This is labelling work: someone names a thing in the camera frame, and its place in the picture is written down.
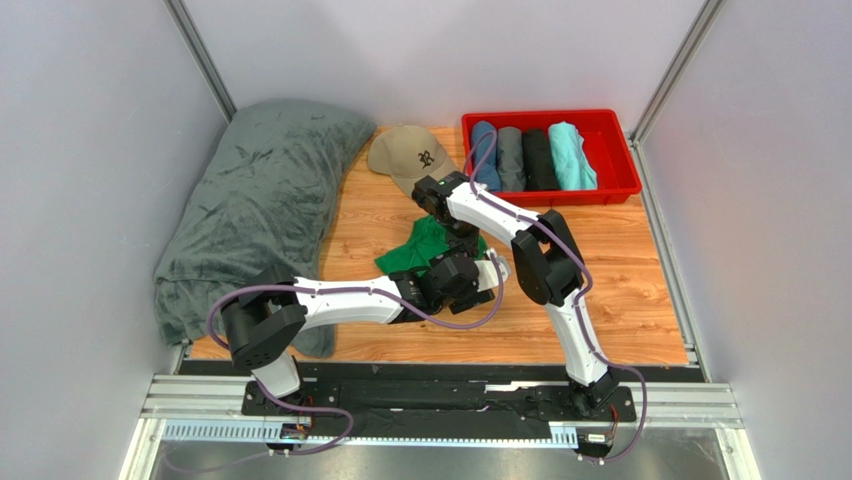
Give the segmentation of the green t-shirt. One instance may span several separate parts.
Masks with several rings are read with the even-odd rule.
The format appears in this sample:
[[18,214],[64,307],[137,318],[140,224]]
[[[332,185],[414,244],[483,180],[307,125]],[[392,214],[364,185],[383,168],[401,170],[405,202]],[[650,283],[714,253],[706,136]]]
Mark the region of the green t-shirt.
[[434,217],[424,216],[413,223],[405,243],[376,257],[374,263],[384,274],[428,267],[430,259],[450,249],[447,240],[449,233]]

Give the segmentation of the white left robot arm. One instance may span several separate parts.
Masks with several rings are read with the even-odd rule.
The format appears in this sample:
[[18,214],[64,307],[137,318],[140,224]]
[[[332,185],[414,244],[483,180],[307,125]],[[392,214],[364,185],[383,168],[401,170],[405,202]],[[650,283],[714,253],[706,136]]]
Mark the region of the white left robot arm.
[[285,399],[302,386],[286,352],[299,333],[352,322],[436,323],[444,307],[459,313],[488,301],[500,304],[510,274],[506,259],[493,249],[483,260],[446,254],[428,269],[363,281],[318,281],[274,267],[254,284],[220,297],[207,320],[221,318],[226,333],[219,343],[230,351],[234,367],[251,373],[262,393]]

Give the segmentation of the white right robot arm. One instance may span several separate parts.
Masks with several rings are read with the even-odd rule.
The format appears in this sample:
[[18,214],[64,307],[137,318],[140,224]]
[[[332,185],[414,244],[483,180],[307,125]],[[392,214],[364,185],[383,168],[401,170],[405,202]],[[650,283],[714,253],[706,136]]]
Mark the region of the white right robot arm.
[[543,306],[560,342],[575,384],[572,406],[585,418],[607,411],[618,381],[592,326],[585,301],[592,280],[563,215],[520,208],[460,172],[424,177],[411,198],[442,226],[476,227],[511,248],[521,290]]

